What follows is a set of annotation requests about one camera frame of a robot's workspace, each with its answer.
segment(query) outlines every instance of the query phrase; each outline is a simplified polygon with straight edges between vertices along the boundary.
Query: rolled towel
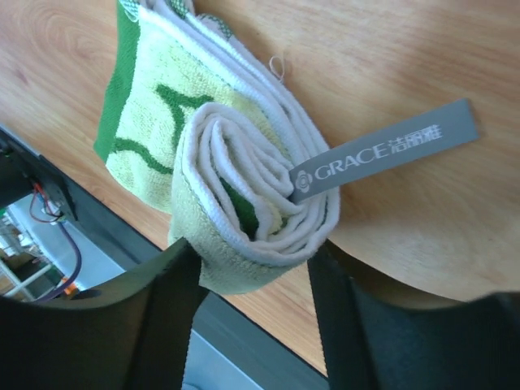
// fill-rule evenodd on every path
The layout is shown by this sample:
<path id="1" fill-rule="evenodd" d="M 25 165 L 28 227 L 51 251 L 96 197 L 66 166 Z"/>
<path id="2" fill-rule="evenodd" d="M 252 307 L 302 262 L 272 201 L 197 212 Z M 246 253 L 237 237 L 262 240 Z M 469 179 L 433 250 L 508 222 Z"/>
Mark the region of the rolled towel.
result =
<path id="1" fill-rule="evenodd" d="M 288 200 L 288 172 L 328 147 L 222 21 L 166 1 L 138 6 L 137 24 L 119 8 L 95 148 L 126 189 L 172 214 L 170 242 L 202 256 L 202 286 L 246 293 L 312 257 L 337 224 L 338 189 Z"/>

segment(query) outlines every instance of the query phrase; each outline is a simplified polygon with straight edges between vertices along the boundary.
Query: grace logo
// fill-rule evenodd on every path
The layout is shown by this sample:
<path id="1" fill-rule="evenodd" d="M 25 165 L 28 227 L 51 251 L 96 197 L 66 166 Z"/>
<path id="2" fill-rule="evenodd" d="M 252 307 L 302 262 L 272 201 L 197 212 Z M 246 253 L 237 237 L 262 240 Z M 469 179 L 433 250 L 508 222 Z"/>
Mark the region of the grace logo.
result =
<path id="1" fill-rule="evenodd" d="M 310 190 L 310 184 L 312 183 L 312 175 L 305 172 L 299 171 L 296 178 L 296 188 L 303 193 L 308 193 Z"/>

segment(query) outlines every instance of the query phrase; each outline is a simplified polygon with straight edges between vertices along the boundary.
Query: chinese characters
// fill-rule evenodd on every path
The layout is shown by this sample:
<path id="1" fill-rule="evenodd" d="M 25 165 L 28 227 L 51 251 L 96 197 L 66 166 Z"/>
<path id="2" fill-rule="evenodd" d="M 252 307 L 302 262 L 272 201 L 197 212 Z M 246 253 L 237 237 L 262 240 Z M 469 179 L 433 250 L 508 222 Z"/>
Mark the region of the chinese characters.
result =
<path id="1" fill-rule="evenodd" d="M 442 138 L 441 128 L 438 124 L 433 124 L 417 132 L 411 132 L 405 136 L 399 136 L 395 140 L 390 140 L 388 147 L 390 147 L 394 154 L 430 141 L 438 140 L 439 138 Z"/>

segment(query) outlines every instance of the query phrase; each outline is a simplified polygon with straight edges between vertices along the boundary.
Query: green towel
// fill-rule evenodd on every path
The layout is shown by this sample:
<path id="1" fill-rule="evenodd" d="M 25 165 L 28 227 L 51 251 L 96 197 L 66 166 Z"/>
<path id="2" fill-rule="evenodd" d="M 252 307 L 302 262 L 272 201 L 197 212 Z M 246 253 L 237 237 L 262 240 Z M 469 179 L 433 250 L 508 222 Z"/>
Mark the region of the green towel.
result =
<path id="1" fill-rule="evenodd" d="M 308 259 L 337 222 L 339 193 L 287 200 L 288 171 L 327 149 L 306 113 L 222 20 L 181 0 L 122 3 L 94 145 L 109 172 L 172 214 L 170 241 L 188 239 L 217 293 Z"/>

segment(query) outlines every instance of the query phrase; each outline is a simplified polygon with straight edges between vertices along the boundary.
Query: wooden surface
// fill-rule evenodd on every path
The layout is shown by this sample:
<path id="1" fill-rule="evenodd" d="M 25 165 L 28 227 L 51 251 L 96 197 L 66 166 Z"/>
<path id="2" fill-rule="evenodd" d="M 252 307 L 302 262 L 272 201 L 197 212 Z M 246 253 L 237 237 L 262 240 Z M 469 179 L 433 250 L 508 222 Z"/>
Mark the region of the wooden surface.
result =
<path id="1" fill-rule="evenodd" d="M 482 138 L 342 188 L 331 239 L 393 278 L 470 299 L 520 289 L 518 0 L 199 0 L 287 86 L 332 145 L 458 98 Z M 0 122 L 165 247 L 168 217 L 92 151 L 115 61 L 111 0 L 0 0 Z M 304 266 L 229 301 L 324 371 Z"/>

